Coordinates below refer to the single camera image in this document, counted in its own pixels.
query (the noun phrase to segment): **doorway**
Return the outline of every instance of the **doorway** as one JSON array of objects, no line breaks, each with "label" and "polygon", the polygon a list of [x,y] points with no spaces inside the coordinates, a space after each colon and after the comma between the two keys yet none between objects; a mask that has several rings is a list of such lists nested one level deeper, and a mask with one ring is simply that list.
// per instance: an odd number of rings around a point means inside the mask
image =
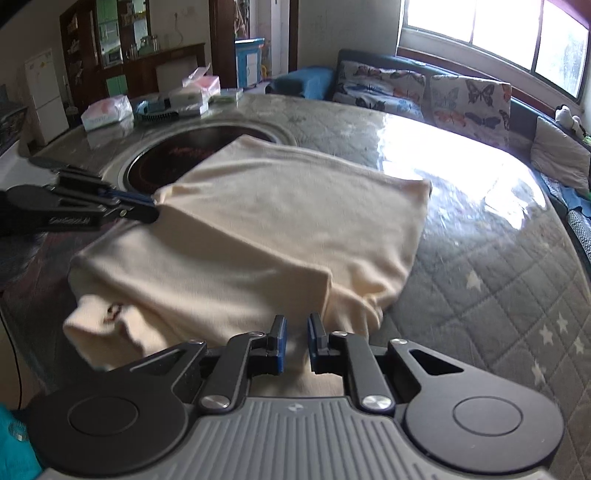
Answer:
[{"label": "doorway", "polygon": [[209,0],[213,71],[250,87],[297,68],[298,0]]}]

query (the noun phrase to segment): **blanket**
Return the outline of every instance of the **blanket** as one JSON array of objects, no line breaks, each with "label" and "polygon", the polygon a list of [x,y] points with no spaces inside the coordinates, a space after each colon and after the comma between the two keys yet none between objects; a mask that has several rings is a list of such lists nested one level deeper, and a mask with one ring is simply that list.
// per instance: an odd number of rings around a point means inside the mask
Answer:
[{"label": "blanket", "polygon": [[72,262],[64,332],[97,368],[190,338],[224,345],[289,321],[286,372],[262,395],[335,395],[314,375],[306,319],[368,336],[408,278],[430,183],[242,137],[160,189],[152,225],[121,223]]}]

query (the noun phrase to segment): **refrigerator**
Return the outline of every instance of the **refrigerator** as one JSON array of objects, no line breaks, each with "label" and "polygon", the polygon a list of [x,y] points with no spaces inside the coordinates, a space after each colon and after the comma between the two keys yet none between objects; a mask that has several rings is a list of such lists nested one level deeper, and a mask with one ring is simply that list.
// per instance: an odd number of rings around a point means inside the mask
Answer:
[{"label": "refrigerator", "polygon": [[24,100],[35,140],[47,145],[68,130],[51,50],[44,51],[24,65]]}]

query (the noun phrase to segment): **teal cloth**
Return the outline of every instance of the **teal cloth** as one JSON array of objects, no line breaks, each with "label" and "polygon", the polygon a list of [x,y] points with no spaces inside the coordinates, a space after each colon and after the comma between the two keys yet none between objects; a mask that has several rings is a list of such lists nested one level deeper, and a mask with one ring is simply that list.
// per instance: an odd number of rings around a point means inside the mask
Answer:
[{"label": "teal cloth", "polygon": [[41,466],[31,443],[19,442],[8,431],[13,421],[15,418],[12,414],[0,404],[0,478],[33,480],[41,474]]}]

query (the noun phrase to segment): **window frame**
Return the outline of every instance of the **window frame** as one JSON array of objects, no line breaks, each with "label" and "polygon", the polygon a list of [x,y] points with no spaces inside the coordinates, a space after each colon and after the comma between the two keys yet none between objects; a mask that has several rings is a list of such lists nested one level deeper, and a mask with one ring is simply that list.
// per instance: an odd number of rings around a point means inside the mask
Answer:
[{"label": "window frame", "polygon": [[433,30],[427,30],[426,28],[415,27],[414,25],[409,25],[408,24],[408,5],[411,2],[411,0],[404,0],[404,16],[402,19],[402,27],[409,29],[409,30],[415,30],[415,31],[419,31],[419,32],[429,33],[431,35],[436,35],[438,37],[445,38],[447,40],[452,40],[452,41],[459,43],[461,45],[465,45],[467,47],[473,48],[474,50],[481,51],[483,53],[491,55],[497,59],[504,61],[505,63],[508,63],[512,67],[514,67],[518,70],[521,70],[522,72],[526,72],[526,73],[530,74],[532,77],[544,82],[546,85],[549,85],[550,87],[552,87],[553,89],[555,89],[556,91],[558,91],[559,93],[564,95],[566,98],[568,98],[568,99],[572,100],[573,102],[575,102],[576,104],[580,105],[580,103],[583,99],[583,93],[584,93],[584,89],[585,89],[586,82],[587,82],[587,68],[589,67],[589,64],[590,64],[589,63],[589,55],[591,54],[591,44],[590,44],[591,43],[591,27],[587,29],[587,51],[585,53],[585,58],[584,58],[584,63],[583,63],[583,76],[581,77],[581,84],[579,86],[579,91],[577,93],[577,96],[573,96],[571,93],[564,90],[561,86],[548,80],[546,77],[544,77],[543,75],[540,75],[539,73],[537,73],[535,71],[535,68],[537,67],[537,64],[538,64],[538,55],[540,53],[540,43],[541,43],[541,39],[542,39],[542,22],[544,20],[544,2],[547,2],[547,1],[549,1],[549,0],[540,0],[540,19],[538,22],[538,35],[537,35],[537,38],[535,41],[534,58],[532,61],[531,69],[527,69],[525,67],[522,67],[521,65],[518,65],[513,61],[510,61],[504,57],[501,57],[500,55],[497,55],[489,50],[485,50],[484,48],[478,47],[472,43],[474,40],[474,29],[476,26],[476,8],[474,9],[474,16],[472,18],[472,32],[470,33],[470,40],[469,41],[464,41],[464,40],[460,40],[458,38],[450,37],[448,35],[444,35],[442,33],[435,32]]}]

